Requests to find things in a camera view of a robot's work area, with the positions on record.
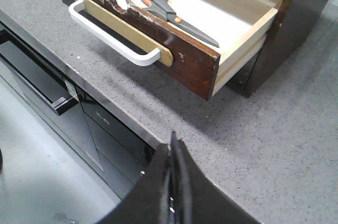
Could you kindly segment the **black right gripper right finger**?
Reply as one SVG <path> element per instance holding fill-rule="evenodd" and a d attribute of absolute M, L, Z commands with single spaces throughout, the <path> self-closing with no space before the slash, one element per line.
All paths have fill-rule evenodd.
<path fill-rule="evenodd" d="M 176 223 L 258 223 L 200 170 L 173 131 L 170 142 L 172 198 Z"/>

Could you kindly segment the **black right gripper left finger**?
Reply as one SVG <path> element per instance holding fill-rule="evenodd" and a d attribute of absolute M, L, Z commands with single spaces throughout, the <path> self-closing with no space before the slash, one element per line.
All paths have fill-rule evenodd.
<path fill-rule="evenodd" d="M 170 160 L 160 144 L 143 176 L 127 196 L 99 223 L 169 223 Z"/>

